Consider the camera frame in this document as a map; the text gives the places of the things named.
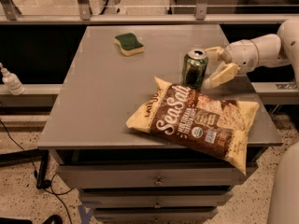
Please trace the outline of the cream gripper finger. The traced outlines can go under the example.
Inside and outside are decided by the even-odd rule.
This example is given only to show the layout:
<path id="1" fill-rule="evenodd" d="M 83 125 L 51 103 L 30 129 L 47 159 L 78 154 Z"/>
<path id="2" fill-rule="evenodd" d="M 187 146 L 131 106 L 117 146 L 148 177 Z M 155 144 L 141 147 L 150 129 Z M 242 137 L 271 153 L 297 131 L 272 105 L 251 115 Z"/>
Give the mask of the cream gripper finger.
<path id="1" fill-rule="evenodd" d="M 222 48 L 222 47 L 212 47 L 212 48 L 206 49 L 207 57 L 212 64 L 224 62 L 223 57 L 222 57 L 223 52 L 224 52 L 224 48 Z"/>
<path id="2" fill-rule="evenodd" d="M 222 62 L 218 68 L 204 81 L 204 88 L 214 89 L 221 84 L 232 80 L 238 73 L 239 66 L 236 63 Z"/>

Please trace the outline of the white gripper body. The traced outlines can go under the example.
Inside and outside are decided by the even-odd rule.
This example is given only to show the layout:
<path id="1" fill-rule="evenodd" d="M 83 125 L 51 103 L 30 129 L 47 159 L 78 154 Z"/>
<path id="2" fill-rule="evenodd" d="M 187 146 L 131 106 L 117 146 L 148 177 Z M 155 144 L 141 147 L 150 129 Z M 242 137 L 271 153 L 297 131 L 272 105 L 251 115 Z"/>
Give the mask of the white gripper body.
<path id="1" fill-rule="evenodd" d="M 256 46 L 250 40 L 240 40 L 229 44 L 222 54 L 226 63 L 235 63 L 239 74 L 253 71 L 259 61 Z"/>

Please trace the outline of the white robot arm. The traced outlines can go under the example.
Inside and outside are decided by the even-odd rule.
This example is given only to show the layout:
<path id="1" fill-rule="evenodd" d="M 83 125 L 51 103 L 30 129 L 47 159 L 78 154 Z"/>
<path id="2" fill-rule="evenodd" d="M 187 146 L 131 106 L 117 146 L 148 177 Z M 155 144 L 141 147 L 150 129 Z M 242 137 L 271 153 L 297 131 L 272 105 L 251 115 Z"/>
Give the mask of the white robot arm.
<path id="1" fill-rule="evenodd" d="M 251 40 L 239 40 L 226 48 L 211 49 L 221 62 L 204 81 L 213 89 L 264 66 L 292 66 L 295 84 L 299 86 L 299 20 L 284 21 L 275 34 Z M 299 144 L 289 147 L 282 156 L 276 172 L 267 224 L 299 224 Z"/>

